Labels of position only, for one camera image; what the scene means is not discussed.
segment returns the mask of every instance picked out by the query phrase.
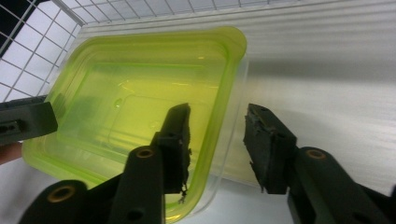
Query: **wire grid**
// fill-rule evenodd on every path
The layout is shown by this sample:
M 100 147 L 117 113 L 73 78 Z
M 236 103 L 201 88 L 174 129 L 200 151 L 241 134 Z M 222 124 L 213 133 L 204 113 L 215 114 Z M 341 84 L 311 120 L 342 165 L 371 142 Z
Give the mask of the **wire grid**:
M 11 34 L 0 31 L 6 39 L 0 48 L 0 102 L 45 94 L 81 28 L 52 2 L 25 1 L 29 7 L 21 16 L 0 3 L 2 13 L 18 20 Z
M 82 24 L 171 16 L 300 0 L 52 0 Z

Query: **green lid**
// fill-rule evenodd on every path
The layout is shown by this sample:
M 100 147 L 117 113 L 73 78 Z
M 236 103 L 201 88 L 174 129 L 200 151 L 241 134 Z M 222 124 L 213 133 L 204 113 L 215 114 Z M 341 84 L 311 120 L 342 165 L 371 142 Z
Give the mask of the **green lid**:
M 49 93 L 59 128 L 23 143 L 23 157 L 60 179 L 90 188 L 122 172 L 128 153 L 147 146 L 169 108 L 191 107 L 189 191 L 166 197 L 166 220 L 198 203 L 247 41 L 233 27 L 100 36 L 70 56 Z

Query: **translucent green plastic lid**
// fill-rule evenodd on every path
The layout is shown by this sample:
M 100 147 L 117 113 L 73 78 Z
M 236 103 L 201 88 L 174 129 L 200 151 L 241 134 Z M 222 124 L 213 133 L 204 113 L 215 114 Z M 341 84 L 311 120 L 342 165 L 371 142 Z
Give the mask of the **translucent green plastic lid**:
M 198 203 L 230 91 L 247 41 L 233 27 L 207 31 L 101 36 L 70 56 L 51 89 L 59 128 L 23 143 L 23 157 L 60 179 L 90 188 L 122 172 L 128 153 L 149 145 L 169 108 L 191 107 L 189 191 L 166 197 L 166 220 Z

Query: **plastic container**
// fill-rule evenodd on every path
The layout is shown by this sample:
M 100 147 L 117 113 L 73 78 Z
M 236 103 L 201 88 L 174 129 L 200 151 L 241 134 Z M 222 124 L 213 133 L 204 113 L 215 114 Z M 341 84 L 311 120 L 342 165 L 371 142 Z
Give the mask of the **plastic container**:
M 49 92 L 58 131 L 25 141 L 23 157 L 45 173 L 91 188 L 122 172 L 131 150 L 149 145 L 170 107 L 189 103 L 188 196 L 183 204 L 180 195 L 166 197 L 167 221 L 179 220 L 204 192 L 246 47 L 232 27 L 89 39 Z M 228 135 L 221 141 L 230 141 Z M 227 147 L 218 150 L 226 155 Z

